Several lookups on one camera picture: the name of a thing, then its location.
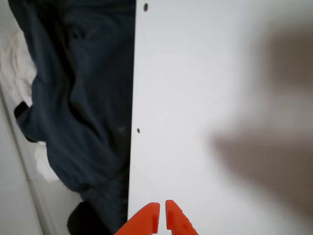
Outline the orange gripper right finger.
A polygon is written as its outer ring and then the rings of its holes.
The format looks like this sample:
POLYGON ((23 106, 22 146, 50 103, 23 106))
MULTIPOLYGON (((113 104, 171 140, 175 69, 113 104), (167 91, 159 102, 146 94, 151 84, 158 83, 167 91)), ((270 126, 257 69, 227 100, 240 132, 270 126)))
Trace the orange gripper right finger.
POLYGON ((166 226, 172 235, 198 235, 182 209, 173 200, 166 200, 166 226))

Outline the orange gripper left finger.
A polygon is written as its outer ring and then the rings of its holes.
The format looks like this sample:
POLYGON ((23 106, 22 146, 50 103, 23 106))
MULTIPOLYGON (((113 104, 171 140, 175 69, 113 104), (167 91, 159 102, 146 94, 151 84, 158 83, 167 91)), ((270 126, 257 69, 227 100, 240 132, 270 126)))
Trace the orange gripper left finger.
POLYGON ((116 235, 153 235, 158 233, 160 204, 151 202, 132 216, 116 235))

